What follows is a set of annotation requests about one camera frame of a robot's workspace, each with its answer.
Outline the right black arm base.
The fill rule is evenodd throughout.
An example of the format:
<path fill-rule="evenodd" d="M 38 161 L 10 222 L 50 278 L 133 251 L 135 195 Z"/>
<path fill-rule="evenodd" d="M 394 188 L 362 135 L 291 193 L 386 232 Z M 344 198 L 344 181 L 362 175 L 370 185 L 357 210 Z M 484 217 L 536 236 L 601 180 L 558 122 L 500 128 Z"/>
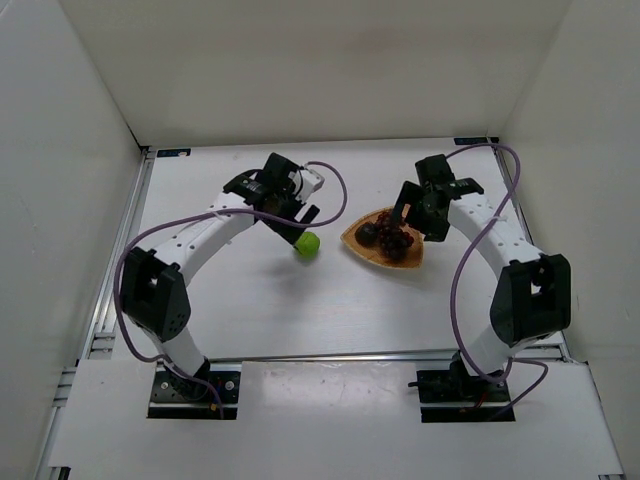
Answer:
<path fill-rule="evenodd" d="M 454 355 L 446 369 L 417 370 L 407 387 L 418 394 L 423 424 L 516 420 L 507 383 L 470 375 L 459 354 Z"/>

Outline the dark purple fake fruit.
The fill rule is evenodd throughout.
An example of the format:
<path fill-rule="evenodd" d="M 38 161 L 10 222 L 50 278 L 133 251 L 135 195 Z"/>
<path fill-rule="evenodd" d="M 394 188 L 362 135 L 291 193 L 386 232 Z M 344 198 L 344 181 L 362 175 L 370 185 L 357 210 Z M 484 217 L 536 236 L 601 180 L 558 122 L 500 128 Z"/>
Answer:
<path fill-rule="evenodd" d="M 378 239 L 379 227 L 372 222 L 362 223 L 355 231 L 356 242 L 366 248 L 373 247 Z"/>

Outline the red fake grape bunch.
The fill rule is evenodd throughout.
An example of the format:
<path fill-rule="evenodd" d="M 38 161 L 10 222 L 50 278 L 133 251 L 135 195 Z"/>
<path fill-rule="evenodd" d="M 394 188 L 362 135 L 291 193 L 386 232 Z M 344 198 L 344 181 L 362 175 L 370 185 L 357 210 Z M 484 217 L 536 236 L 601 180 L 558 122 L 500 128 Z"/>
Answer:
<path fill-rule="evenodd" d="M 379 227 L 377 241 L 387 259 L 399 262 L 406 257 L 414 239 L 408 231 L 403 229 L 404 223 L 400 225 L 391 223 L 390 214 L 390 211 L 383 211 L 374 223 Z"/>

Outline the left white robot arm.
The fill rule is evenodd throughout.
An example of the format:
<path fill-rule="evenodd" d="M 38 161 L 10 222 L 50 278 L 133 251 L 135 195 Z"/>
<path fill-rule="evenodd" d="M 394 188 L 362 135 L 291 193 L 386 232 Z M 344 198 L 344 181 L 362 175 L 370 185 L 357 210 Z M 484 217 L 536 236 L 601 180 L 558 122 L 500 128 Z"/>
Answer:
<path fill-rule="evenodd" d="M 116 317 L 143 331 L 157 353 L 143 355 L 125 334 L 130 352 L 146 363 L 162 362 L 170 386 L 182 397 L 215 399 L 218 393 L 208 380 L 210 361 L 187 327 L 189 284 L 216 253 L 258 222 L 295 245 L 315 223 L 319 209 L 307 202 L 323 184 L 310 167 L 272 153 L 262 168 L 227 182 L 205 212 L 138 235 L 118 261 Z"/>

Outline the green fake apple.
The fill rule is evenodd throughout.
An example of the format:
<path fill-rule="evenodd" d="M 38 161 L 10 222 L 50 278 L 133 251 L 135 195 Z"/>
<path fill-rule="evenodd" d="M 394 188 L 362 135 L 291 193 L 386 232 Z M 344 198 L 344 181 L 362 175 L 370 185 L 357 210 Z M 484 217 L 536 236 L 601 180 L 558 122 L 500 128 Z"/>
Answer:
<path fill-rule="evenodd" d="M 317 256 L 320 244 L 320 239 L 315 233 L 305 231 L 296 240 L 293 247 L 302 259 L 310 260 Z"/>

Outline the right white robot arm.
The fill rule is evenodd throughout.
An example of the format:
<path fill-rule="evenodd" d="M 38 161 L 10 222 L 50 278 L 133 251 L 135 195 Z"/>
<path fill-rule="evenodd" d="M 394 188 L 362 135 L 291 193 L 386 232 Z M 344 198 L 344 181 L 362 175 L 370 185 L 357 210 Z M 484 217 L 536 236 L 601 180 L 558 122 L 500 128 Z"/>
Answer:
<path fill-rule="evenodd" d="M 428 242 L 442 242 L 456 229 L 470 242 L 461 260 L 477 252 L 496 277 L 489 325 L 465 343 L 457 319 L 457 289 L 463 268 L 451 284 L 449 309 L 458 345 L 455 371 L 498 383 L 514 356 L 566 329 L 571 322 L 571 267 L 561 254 L 549 255 L 529 243 L 493 206 L 472 178 L 458 179 L 444 154 L 415 165 L 417 182 L 405 182 L 392 210 Z"/>

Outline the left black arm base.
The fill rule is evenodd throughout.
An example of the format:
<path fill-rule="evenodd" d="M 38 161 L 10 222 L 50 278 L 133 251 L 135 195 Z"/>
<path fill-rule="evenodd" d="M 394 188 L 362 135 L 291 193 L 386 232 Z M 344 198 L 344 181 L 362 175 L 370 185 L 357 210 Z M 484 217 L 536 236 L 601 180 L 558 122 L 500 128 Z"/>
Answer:
<path fill-rule="evenodd" d="M 166 368 L 159 367 L 150 390 L 147 417 L 169 420 L 236 420 L 241 370 L 231 366 L 211 368 L 207 382 L 217 392 L 219 401 L 206 386 L 191 384 Z"/>

